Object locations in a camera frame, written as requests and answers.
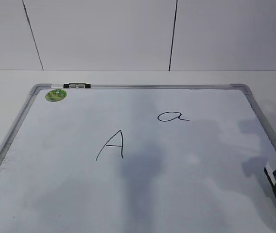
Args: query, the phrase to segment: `black marker writing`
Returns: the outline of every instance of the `black marker writing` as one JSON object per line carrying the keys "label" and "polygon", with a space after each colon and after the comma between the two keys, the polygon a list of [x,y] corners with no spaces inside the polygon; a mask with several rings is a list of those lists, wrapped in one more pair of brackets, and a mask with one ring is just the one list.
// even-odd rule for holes
{"label": "black marker writing", "polygon": [[[171,116],[172,118],[169,118],[168,120],[161,119],[161,116],[163,116],[165,114],[171,114],[171,113],[174,114],[173,116]],[[186,119],[181,119],[180,118],[181,116],[182,116],[182,113],[180,113],[180,112],[164,112],[164,113],[161,113],[160,115],[158,115],[157,119],[162,122],[167,122],[167,121],[171,121],[171,120],[175,120],[175,119],[186,120]]]}
{"label": "black marker writing", "polygon": [[[121,139],[122,139],[121,145],[107,145],[107,144],[109,143],[109,141],[111,141],[111,139],[114,138],[118,133],[121,134]],[[98,159],[98,157],[99,157],[101,151],[103,151],[103,149],[104,149],[105,147],[121,147],[121,157],[122,157],[122,159],[123,159],[123,158],[124,158],[124,157],[123,157],[123,143],[124,143],[123,133],[122,133],[121,130],[119,130],[119,131],[117,131],[112,137],[110,137],[110,139],[109,139],[109,140],[104,144],[104,146],[101,148],[101,150],[99,151],[99,153],[98,153],[98,155],[97,155],[96,161],[97,161],[97,159]]]}

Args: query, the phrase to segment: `whiteboard surface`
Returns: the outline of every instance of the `whiteboard surface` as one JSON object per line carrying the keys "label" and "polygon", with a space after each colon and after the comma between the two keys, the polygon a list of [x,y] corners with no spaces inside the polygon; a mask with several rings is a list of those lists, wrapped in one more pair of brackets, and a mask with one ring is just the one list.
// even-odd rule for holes
{"label": "whiteboard surface", "polygon": [[[0,233],[276,232],[276,152],[242,92],[47,92],[0,167]],[[104,147],[95,161],[119,130],[124,159]]]}

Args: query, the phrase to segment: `table surface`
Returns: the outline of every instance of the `table surface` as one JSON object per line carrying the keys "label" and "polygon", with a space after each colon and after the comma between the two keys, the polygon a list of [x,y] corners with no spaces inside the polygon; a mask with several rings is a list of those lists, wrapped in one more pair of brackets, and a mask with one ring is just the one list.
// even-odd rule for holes
{"label": "table surface", "polygon": [[110,72],[0,71],[0,146],[37,83],[91,84],[230,84],[250,87],[276,133],[276,71]]}

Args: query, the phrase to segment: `round sticker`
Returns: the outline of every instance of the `round sticker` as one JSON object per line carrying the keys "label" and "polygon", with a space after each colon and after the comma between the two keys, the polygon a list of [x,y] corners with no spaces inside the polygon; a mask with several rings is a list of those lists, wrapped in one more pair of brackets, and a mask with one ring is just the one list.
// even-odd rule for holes
{"label": "round sticker", "polygon": [[67,96],[65,90],[56,89],[46,94],[45,99],[50,102],[57,102],[63,100]]}

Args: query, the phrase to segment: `white wall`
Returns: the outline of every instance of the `white wall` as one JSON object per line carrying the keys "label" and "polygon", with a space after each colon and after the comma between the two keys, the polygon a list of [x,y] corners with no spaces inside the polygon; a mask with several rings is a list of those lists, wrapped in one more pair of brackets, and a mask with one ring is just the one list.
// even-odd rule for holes
{"label": "white wall", "polygon": [[21,0],[0,0],[0,69],[41,69]]}
{"label": "white wall", "polygon": [[179,0],[171,70],[276,70],[276,0]]}
{"label": "white wall", "polygon": [[[168,70],[175,0],[25,0],[45,70]],[[0,69],[41,69],[0,0]],[[171,70],[276,70],[276,0],[179,0]]]}
{"label": "white wall", "polygon": [[26,0],[44,69],[168,70],[174,0]]}

